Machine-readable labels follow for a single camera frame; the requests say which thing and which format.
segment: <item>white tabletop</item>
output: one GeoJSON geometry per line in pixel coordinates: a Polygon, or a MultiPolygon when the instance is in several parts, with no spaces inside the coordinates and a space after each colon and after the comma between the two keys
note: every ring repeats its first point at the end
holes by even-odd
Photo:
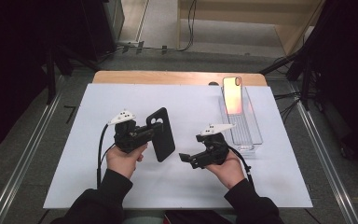
{"type": "MultiPolygon", "coordinates": [[[[247,87],[263,144],[253,157],[256,192],[278,207],[312,207],[296,157],[269,87],[247,87]]],[[[176,150],[158,162],[150,143],[144,160],[137,163],[133,187],[125,197],[127,209],[230,208],[227,189],[207,170],[192,169],[178,153],[194,155],[205,150],[197,142],[209,123],[222,123],[218,86],[89,84],[72,131],[52,180],[44,208],[68,208],[85,189],[96,188],[98,145],[103,126],[126,108],[137,125],[161,107],[168,110],[176,150]]],[[[103,150],[113,144],[114,126],[108,128],[103,150]]],[[[103,163],[103,174],[106,168],[103,163]]]]}

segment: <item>black curtain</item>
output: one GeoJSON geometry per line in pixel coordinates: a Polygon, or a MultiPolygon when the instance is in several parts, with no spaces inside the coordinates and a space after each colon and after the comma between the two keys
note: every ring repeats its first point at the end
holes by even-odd
{"type": "Polygon", "coordinates": [[[0,143],[47,86],[46,55],[35,27],[37,1],[0,1],[0,143]]]}
{"type": "Polygon", "coordinates": [[[358,155],[358,1],[340,0],[335,5],[312,48],[312,62],[321,73],[318,88],[351,128],[341,143],[358,155]]]}

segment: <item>hand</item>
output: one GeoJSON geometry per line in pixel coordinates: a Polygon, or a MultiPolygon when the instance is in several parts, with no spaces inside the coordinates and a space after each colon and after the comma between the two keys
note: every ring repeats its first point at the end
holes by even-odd
{"type": "Polygon", "coordinates": [[[211,164],[205,166],[205,168],[214,173],[228,189],[231,189],[245,178],[241,161],[231,150],[228,152],[223,164],[211,164]]]}
{"type": "Polygon", "coordinates": [[[136,168],[136,162],[142,161],[144,158],[142,153],[146,148],[147,143],[127,154],[116,146],[112,147],[106,153],[107,168],[116,171],[130,179],[133,171],[136,168]]]}

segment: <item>black jacket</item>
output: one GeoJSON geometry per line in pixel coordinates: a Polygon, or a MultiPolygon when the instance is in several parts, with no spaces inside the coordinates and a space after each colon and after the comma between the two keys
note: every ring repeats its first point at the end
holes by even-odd
{"type": "MultiPolygon", "coordinates": [[[[112,170],[106,170],[99,189],[87,189],[64,217],[52,221],[62,223],[121,223],[123,199],[132,183],[112,170]]],[[[237,223],[282,223],[277,206],[269,198],[259,197],[244,179],[225,195],[237,213],[237,223]]]]}

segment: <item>phone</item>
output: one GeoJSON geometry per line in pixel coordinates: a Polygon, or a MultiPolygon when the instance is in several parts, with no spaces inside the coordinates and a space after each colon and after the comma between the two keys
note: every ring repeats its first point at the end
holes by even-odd
{"type": "Polygon", "coordinates": [[[223,96],[229,115],[242,113],[242,80],[240,77],[223,78],[223,96]]]}
{"type": "Polygon", "coordinates": [[[146,119],[149,129],[159,126],[152,138],[153,147],[156,152],[157,161],[162,162],[175,151],[170,120],[168,119],[167,109],[162,107],[146,119]]]}

